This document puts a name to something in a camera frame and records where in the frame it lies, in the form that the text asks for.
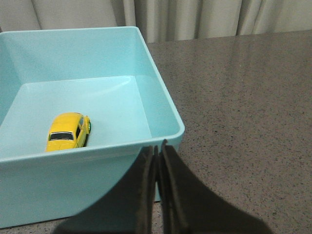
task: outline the curtain fold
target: curtain fold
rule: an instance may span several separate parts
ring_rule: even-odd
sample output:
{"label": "curtain fold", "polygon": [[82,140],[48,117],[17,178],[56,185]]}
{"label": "curtain fold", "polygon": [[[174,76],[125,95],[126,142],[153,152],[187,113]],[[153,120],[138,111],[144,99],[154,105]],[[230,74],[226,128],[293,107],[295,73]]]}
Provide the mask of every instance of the curtain fold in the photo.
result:
{"label": "curtain fold", "polygon": [[0,0],[0,29],[137,26],[147,42],[312,29],[311,0]]}

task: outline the bin floor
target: bin floor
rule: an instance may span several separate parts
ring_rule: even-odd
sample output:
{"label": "bin floor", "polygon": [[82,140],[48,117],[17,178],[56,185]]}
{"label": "bin floor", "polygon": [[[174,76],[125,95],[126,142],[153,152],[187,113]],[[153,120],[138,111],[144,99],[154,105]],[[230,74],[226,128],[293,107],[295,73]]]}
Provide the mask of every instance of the bin floor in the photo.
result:
{"label": "bin floor", "polygon": [[64,112],[90,117],[87,147],[152,138],[134,76],[27,83],[0,126],[0,158],[44,152],[51,123]]}

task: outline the toy car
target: toy car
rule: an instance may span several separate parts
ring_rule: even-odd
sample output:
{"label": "toy car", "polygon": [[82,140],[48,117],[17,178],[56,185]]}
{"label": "toy car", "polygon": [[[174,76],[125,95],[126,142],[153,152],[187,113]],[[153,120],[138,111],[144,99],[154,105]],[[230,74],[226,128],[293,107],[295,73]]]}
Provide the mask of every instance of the toy car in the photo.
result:
{"label": "toy car", "polygon": [[60,114],[51,125],[45,151],[82,147],[90,131],[88,116],[75,112]]}

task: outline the plastic bin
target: plastic bin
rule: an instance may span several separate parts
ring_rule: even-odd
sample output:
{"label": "plastic bin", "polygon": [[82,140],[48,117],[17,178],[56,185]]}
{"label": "plastic bin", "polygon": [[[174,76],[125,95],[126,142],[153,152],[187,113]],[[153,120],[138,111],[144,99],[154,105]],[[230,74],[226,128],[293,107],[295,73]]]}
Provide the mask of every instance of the plastic bin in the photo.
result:
{"label": "plastic bin", "polygon": [[[0,33],[0,103],[0,228],[79,212],[184,133],[136,27]],[[87,146],[46,153],[64,112],[90,117]]]}

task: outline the granite countertop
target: granite countertop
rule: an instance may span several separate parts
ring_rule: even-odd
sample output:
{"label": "granite countertop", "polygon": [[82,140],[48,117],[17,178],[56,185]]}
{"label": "granite countertop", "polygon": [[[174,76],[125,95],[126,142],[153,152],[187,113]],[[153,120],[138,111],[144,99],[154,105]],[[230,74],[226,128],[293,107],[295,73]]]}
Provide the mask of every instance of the granite countertop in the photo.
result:
{"label": "granite countertop", "polygon": [[[312,31],[148,47],[184,121],[190,169],[275,233],[312,233]],[[0,233],[51,233],[59,222]],[[156,204],[153,232],[161,225]]]}

